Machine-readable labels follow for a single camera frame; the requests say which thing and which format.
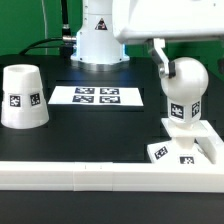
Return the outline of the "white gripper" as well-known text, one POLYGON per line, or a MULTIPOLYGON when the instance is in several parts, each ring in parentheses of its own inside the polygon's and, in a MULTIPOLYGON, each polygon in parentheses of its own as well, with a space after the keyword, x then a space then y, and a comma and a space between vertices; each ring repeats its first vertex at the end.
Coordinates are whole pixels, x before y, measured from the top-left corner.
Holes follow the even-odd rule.
POLYGON ((112 22, 120 43, 147 41, 159 77, 173 78, 175 62, 163 51, 165 40, 224 37, 224 0, 113 0, 112 22))

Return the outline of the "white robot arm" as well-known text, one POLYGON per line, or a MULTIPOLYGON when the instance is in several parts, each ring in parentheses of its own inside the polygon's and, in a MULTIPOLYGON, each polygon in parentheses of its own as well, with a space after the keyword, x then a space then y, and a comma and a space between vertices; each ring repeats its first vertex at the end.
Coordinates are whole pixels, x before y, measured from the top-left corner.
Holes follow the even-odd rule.
POLYGON ((127 45, 148 43, 159 75, 175 75, 167 41, 224 39, 224 0, 82 0, 75 66, 109 71, 129 61, 127 45))

